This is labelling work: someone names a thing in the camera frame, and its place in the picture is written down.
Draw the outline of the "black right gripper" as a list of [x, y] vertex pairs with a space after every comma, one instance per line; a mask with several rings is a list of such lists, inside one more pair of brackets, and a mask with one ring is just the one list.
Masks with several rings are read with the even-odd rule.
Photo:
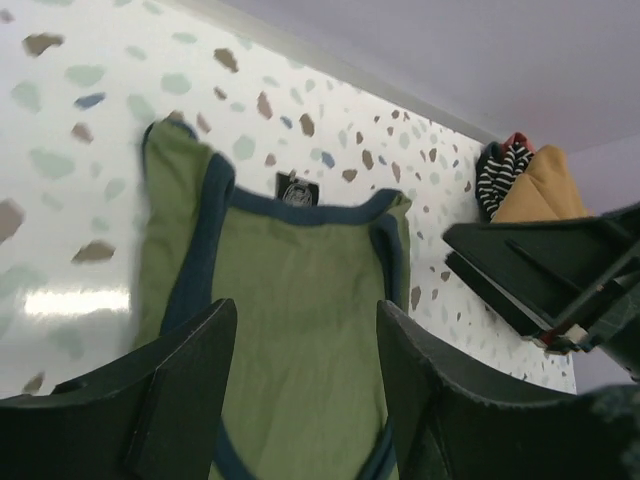
[[518, 335], [549, 354], [599, 348], [639, 381], [637, 204], [564, 221], [455, 224], [443, 240], [447, 266]]

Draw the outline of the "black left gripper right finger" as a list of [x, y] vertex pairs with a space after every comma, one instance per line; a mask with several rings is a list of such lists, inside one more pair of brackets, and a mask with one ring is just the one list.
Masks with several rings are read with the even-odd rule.
[[571, 395], [495, 370], [377, 305], [403, 479], [636, 479], [639, 388]]

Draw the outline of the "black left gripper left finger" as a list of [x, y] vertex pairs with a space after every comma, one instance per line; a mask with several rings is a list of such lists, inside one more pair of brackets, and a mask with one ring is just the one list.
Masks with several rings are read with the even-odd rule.
[[2, 400], [2, 478], [207, 478], [236, 326], [219, 300], [49, 395]]

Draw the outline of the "tan ribbed tank top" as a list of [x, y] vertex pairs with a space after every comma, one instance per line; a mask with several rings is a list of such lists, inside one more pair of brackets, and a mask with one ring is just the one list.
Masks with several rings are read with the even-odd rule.
[[491, 223], [528, 223], [591, 217], [571, 174], [565, 152], [542, 147], [517, 176]]

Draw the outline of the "olive green tank top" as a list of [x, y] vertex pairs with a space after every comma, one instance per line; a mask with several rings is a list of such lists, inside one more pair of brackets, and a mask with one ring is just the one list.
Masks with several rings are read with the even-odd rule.
[[292, 206], [243, 190], [185, 123], [142, 139], [150, 204], [137, 345], [219, 299], [237, 310], [213, 479], [394, 479], [376, 338], [381, 300], [408, 305], [409, 199]]

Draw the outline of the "striped folded tank top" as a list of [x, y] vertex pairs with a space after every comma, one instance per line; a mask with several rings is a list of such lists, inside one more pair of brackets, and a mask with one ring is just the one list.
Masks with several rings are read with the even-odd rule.
[[489, 143], [475, 166], [475, 198], [483, 222], [490, 222], [534, 152], [525, 142]]

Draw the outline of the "red patterned folded tank top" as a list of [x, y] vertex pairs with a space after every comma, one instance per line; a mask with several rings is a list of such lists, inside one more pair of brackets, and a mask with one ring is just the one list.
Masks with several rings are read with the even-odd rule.
[[535, 151], [535, 147], [532, 145], [529, 138], [522, 132], [513, 133], [505, 142], [502, 143], [502, 147], [504, 149], [507, 149], [508, 147], [513, 146], [514, 144], [524, 146], [530, 152]]

